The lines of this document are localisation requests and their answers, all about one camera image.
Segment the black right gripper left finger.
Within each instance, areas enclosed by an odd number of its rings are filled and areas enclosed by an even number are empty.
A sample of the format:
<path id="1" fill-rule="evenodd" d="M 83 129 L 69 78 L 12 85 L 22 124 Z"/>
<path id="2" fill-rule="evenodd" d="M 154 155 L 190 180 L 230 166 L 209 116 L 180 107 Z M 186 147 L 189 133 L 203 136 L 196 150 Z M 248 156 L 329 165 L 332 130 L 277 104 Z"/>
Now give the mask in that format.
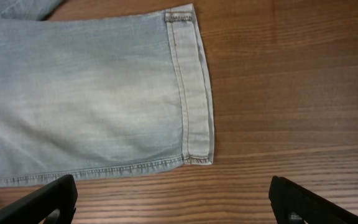
<path id="1" fill-rule="evenodd" d="M 71 174 L 44 185 L 0 210 L 0 224 L 56 223 L 70 224 L 78 192 Z"/>

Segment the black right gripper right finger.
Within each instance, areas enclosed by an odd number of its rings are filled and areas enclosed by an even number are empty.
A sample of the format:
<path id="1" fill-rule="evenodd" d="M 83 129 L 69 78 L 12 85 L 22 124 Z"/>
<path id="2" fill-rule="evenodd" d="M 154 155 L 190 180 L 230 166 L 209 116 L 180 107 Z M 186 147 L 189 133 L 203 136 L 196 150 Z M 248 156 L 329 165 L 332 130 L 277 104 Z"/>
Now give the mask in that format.
<path id="1" fill-rule="evenodd" d="M 268 198 L 278 224 L 358 224 L 357 215 L 284 177 L 272 177 Z"/>

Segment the light blue denim shorts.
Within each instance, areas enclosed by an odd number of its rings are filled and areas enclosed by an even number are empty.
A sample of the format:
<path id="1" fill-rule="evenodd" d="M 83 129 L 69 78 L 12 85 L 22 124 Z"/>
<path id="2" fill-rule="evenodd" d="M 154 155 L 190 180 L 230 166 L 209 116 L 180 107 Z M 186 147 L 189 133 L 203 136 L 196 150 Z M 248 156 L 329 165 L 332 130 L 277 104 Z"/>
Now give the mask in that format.
<path id="1" fill-rule="evenodd" d="M 212 164 L 194 6 L 49 22 L 59 5 L 0 1 L 0 187 Z"/>

